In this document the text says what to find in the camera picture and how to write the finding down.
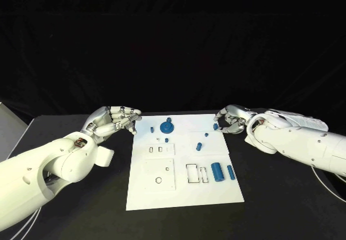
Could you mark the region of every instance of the white board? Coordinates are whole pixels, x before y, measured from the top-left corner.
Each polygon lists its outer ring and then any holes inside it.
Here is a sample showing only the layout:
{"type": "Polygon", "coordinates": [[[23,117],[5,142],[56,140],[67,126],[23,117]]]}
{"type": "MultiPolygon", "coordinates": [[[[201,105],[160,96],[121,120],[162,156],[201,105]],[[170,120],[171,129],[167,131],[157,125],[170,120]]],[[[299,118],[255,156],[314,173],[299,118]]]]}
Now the white board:
{"type": "Polygon", "coordinates": [[[232,165],[232,162],[223,134],[213,130],[213,117],[213,114],[142,116],[141,121],[135,123],[137,135],[132,139],[125,210],[243,202],[236,169],[233,168],[235,180],[230,180],[227,172],[227,165],[232,165]],[[171,118],[174,125],[170,134],[160,131],[160,124],[167,117],[171,118]],[[200,151],[196,151],[197,143],[201,143],[200,151]],[[149,147],[155,148],[164,144],[170,146],[165,148],[165,152],[148,154],[149,147]],[[173,171],[161,172],[170,160],[173,171]],[[157,167],[144,167],[148,161],[157,167]],[[210,164],[216,162],[220,164],[224,177],[220,182],[214,182],[210,167],[210,164]],[[188,183],[187,164],[197,166],[199,183],[188,183]],[[204,172],[207,183],[201,181],[204,172]],[[167,174],[161,183],[155,183],[152,180],[158,174],[167,174]],[[164,179],[168,179],[165,186],[161,185],[164,179]]]}

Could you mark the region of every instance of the blue object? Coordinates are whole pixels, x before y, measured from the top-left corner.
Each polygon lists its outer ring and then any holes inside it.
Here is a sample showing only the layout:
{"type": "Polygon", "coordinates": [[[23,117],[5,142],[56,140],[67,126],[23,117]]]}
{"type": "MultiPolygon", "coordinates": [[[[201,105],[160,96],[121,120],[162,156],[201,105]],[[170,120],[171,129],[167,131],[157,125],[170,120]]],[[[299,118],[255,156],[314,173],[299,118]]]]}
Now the blue object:
{"type": "Polygon", "coordinates": [[[222,166],[217,162],[210,164],[211,174],[214,182],[220,182],[224,180],[223,173],[222,173],[222,166]]]}
{"type": "Polygon", "coordinates": [[[235,180],[235,179],[236,179],[236,177],[235,177],[235,173],[233,173],[232,166],[230,166],[230,165],[227,165],[227,166],[226,166],[226,169],[227,169],[227,172],[229,172],[230,180],[235,180]]]}
{"type": "Polygon", "coordinates": [[[196,145],[196,150],[200,151],[200,148],[201,148],[201,143],[199,142],[196,145]]]}
{"type": "Polygon", "coordinates": [[[167,117],[167,120],[165,122],[162,122],[160,124],[160,131],[164,133],[164,134],[170,134],[174,130],[174,125],[171,124],[171,118],[167,117]]]}

